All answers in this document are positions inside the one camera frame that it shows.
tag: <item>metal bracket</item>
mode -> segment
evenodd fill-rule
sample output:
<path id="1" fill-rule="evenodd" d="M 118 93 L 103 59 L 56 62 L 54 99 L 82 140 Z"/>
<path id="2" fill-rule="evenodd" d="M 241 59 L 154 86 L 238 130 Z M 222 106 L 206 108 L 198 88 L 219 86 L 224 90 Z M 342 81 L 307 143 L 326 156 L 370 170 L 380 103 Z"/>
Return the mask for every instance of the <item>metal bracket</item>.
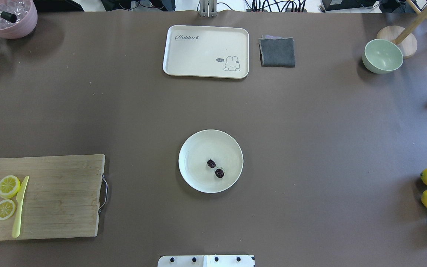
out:
<path id="1" fill-rule="evenodd" d="M 158 267 L 255 267 L 254 255 L 161 256 Z"/>
<path id="2" fill-rule="evenodd" d="M 217 17 L 217 0 L 200 0 L 201 17 Z"/>
<path id="3" fill-rule="evenodd" d="M 106 200 L 108 199 L 108 183 L 106 182 L 105 175 L 102 174 L 102 181 L 105 183 L 105 201 L 103 201 L 103 204 L 98 208 L 98 214 L 101 213 L 103 206 L 106 204 Z"/>

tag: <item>wooden cutting board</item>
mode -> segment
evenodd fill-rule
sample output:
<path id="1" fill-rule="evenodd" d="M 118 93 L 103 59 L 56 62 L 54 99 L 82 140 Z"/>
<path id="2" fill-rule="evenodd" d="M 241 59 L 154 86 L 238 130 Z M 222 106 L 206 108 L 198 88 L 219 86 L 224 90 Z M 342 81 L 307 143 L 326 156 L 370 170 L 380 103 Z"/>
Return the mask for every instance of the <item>wooden cutting board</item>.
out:
<path id="1" fill-rule="evenodd" d="M 16 239 L 97 236 L 104 170 L 105 155 L 0 159 L 0 180 L 29 176 Z M 14 218 L 0 220 L 0 240 L 14 240 Z"/>

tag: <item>plastic knife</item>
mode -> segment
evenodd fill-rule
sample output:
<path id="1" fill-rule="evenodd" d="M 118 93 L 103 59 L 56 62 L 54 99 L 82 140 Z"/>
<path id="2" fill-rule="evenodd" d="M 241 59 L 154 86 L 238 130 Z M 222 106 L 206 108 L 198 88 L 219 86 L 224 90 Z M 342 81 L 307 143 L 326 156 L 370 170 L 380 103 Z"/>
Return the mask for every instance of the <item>plastic knife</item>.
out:
<path id="1" fill-rule="evenodd" d="M 29 176 L 24 178 L 22 181 L 21 189 L 17 192 L 16 201 L 16 217 L 14 218 L 14 224 L 12 225 L 12 233 L 11 236 L 13 238 L 17 238 L 21 233 L 21 215 L 22 215 L 22 201 L 24 200 L 24 193 L 26 192 L 27 182 L 29 181 Z"/>

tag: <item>light green bowl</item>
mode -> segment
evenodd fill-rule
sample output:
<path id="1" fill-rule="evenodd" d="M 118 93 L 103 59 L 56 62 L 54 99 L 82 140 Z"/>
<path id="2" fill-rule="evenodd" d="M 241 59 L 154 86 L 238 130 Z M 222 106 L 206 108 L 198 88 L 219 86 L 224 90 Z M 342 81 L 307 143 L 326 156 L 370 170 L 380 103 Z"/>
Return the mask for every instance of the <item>light green bowl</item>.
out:
<path id="1" fill-rule="evenodd" d="M 369 71 L 385 74 L 401 67 L 403 54 L 396 44 L 384 39 L 375 39 L 365 46 L 362 61 Z"/>

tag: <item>gray towel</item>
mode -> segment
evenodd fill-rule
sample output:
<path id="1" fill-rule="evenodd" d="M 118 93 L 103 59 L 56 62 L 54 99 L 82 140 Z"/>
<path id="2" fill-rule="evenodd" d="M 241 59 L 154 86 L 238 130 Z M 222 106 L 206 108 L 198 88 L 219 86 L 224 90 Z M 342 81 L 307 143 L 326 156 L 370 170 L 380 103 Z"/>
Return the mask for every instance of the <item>gray towel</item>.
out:
<path id="1" fill-rule="evenodd" d="M 294 67 L 294 39 L 265 35 L 259 39 L 262 66 Z"/>

